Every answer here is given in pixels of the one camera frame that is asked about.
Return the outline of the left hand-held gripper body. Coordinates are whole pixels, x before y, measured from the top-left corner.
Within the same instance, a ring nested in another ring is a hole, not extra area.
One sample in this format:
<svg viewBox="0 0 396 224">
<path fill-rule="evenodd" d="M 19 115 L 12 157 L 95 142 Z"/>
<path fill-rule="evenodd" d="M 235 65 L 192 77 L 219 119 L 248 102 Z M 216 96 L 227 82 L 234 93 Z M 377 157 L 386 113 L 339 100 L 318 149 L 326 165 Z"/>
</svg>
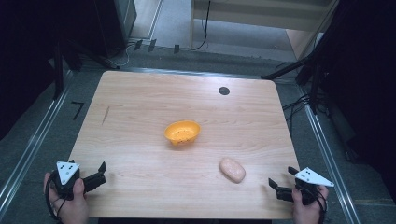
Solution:
<svg viewBox="0 0 396 224">
<path fill-rule="evenodd" d="M 74 200 L 76 193 L 74 186 L 82 181 L 79 164 L 74 161 L 57 161 L 56 170 L 50 188 L 56 199 Z"/>
</svg>

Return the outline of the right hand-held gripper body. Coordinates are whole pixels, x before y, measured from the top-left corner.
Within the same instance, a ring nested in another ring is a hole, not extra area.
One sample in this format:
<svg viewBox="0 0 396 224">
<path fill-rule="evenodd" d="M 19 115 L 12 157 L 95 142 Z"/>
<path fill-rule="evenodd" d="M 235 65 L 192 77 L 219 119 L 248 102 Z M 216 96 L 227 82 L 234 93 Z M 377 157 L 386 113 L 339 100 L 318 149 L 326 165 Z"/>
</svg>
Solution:
<svg viewBox="0 0 396 224">
<path fill-rule="evenodd" d="M 333 187 L 334 183 L 309 167 L 299 171 L 295 177 L 295 187 L 302 193 L 303 205 L 315 202 L 319 196 L 319 186 Z"/>
</svg>

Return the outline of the pink soap bar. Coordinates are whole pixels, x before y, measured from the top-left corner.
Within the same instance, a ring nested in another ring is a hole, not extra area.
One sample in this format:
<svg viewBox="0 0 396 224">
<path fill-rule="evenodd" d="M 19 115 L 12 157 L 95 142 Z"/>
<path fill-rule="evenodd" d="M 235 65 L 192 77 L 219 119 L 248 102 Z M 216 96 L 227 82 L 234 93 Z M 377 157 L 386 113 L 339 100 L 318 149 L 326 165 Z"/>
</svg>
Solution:
<svg viewBox="0 0 396 224">
<path fill-rule="evenodd" d="M 230 158 L 223 158 L 219 163 L 219 168 L 234 183 L 241 183 L 246 176 L 244 167 Z"/>
</svg>

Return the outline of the orange perforated soap dish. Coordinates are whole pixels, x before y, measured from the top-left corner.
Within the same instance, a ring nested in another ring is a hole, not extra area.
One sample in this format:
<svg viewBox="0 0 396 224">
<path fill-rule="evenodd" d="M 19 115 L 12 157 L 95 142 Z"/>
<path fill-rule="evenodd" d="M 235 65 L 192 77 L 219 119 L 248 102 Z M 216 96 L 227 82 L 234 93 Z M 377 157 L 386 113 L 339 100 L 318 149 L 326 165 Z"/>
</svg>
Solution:
<svg viewBox="0 0 396 224">
<path fill-rule="evenodd" d="M 201 126 L 193 120 L 176 121 L 166 127 L 164 137 L 174 146 L 195 141 L 201 131 Z"/>
</svg>

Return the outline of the person's right hand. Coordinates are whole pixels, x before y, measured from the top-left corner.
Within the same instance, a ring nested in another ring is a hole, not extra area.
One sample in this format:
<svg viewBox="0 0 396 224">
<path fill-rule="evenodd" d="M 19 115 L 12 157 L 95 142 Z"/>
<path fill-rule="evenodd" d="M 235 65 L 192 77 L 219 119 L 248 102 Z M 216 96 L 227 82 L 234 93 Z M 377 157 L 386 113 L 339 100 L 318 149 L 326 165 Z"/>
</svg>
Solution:
<svg viewBox="0 0 396 224">
<path fill-rule="evenodd" d="M 297 188 L 292 189 L 292 217 L 294 224 L 321 224 L 327 212 L 327 197 L 329 191 L 325 186 L 319 186 L 318 199 L 309 205 L 303 205 L 302 193 Z"/>
</svg>

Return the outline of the person's left hand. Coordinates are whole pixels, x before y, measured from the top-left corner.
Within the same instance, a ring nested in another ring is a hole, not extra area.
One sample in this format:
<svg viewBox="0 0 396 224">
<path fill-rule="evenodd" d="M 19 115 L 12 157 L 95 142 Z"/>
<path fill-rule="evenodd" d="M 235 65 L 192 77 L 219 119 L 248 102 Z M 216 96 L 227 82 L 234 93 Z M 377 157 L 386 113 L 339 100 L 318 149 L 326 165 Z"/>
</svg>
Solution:
<svg viewBox="0 0 396 224">
<path fill-rule="evenodd" d="M 50 178 L 51 174 L 45 173 L 43 193 L 49 213 L 63 224 L 88 224 L 89 206 L 84 195 L 85 186 L 83 180 L 78 180 L 74 186 L 75 199 L 67 201 L 54 197 L 53 190 L 50 188 Z"/>
</svg>

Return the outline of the black tape corner mark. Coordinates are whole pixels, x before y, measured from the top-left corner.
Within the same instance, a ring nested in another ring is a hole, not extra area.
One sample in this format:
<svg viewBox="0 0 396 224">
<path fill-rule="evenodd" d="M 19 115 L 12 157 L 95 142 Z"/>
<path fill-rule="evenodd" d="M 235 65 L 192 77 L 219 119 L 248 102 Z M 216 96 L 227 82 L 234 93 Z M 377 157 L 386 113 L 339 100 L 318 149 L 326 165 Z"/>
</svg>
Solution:
<svg viewBox="0 0 396 224">
<path fill-rule="evenodd" d="M 85 105 L 85 103 L 83 103 L 83 102 L 72 101 L 71 104 L 72 104 L 72 105 L 77 105 L 77 106 L 78 106 L 78 110 L 77 110 L 77 112 L 75 113 L 75 115 L 74 115 L 74 117 L 73 117 L 73 120 L 76 120 L 76 119 L 78 118 L 78 115 L 80 114 L 80 112 L 81 112 L 83 106 Z"/>
</svg>

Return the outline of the black metal stand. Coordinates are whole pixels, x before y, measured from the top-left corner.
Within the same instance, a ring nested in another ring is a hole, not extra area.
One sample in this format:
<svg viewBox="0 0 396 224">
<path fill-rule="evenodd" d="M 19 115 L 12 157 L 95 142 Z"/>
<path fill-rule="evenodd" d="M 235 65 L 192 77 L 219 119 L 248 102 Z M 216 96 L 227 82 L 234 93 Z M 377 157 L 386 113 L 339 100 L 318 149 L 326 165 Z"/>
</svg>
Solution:
<svg viewBox="0 0 396 224">
<path fill-rule="evenodd" d="M 54 100 L 58 100 L 64 91 L 64 69 L 63 61 L 66 61 L 68 67 L 72 70 L 80 70 L 82 61 L 78 54 L 81 52 L 101 64 L 104 68 L 117 70 L 120 69 L 119 65 L 113 65 L 109 61 L 102 59 L 92 51 L 84 48 L 76 41 L 60 37 L 55 44 L 54 48 L 54 84 L 55 92 L 53 95 Z"/>
<path fill-rule="evenodd" d="M 317 112 L 318 84 L 322 69 L 319 63 L 318 54 L 315 51 L 309 53 L 301 60 L 292 63 L 290 65 L 287 65 L 286 67 L 281 68 L 280 70 L 275 71 L 270 75 L 261 76 L 261 79 L 273 80 L 278 77 L 282 77 L 283 75 L 293 70 L 296 70 L 297 68 L 302 68 L 302 70 L 298 73 L 297 77 L 295 78 L 296 83 L 298 85 L 304 85 L 307 83 L 309 79 L 312 79 L 310 92 L 308 93 L 309 96 L 308 104 L 312 112 L 316 115 L 318 113 Z"/>
</svg>

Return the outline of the black cabinet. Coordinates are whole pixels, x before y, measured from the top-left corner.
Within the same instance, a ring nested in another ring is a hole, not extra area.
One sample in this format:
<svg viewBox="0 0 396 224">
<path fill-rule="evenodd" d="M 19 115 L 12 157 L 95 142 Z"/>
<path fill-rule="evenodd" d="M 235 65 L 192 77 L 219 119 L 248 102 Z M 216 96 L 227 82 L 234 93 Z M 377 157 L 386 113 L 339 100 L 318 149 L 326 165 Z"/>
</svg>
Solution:
<svg viewBox="0 0 396 224">
<path fill-rule="evenodd" d="M 134 0 L 94 0 L 99 22 L 98 54 L 126 49 L 137 17 Z"/>
</svg>

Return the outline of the metal floor rail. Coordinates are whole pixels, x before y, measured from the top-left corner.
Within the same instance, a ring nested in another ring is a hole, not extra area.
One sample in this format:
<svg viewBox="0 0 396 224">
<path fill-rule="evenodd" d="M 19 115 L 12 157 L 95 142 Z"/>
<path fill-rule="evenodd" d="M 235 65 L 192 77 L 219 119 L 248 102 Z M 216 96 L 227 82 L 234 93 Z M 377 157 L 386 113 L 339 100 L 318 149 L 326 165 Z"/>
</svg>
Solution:
<svg viewBox="0 0 396 224">
<path fill-rule="evenodd" d="M 227 74 L 227 73 L 217 73 L 217 72 L 182 71 L 182 70 L 159 69 L 159 68 L 129 67 L 129 68 L 122 68 L 120 71 L 145 73 L 145 74 L 155 73 L 155 74 L 168 74 L 168 75 L 174 74 L 174 75 L 184 75 L 184 76 L 200 76 L 200 77 L 261 79 L 261 76 L 259 75 L 240 75 L 240 74 Z M 273 81 L 276 83 L 293 83 L 295 82 L 295 77 L 282 76 L 273 79 Z"/>
<path fill-rule="evenodd" d="M 0 222 L 18 194 L 74 79 L 75 73 L 67 70 L 60 96 L 52 98 L 54 86 L 50 85 L 0 141 Z"/>
<path fill-rule="evenodd" d="M 356 206 L 334 159 L 332 149 L 327 141 L 325 133 L 323 132 L 318 116 L 314 114 L 310 104 L 305 106 L 305 114 L 308 117 L 314 136 L 317 139 L 329 176 L 334 183 L 333 189 L 335 190 L 337 199 L 346 217 L 347 224 L 361 224 L 361 219 L 356 210 Z"/>
</svg>

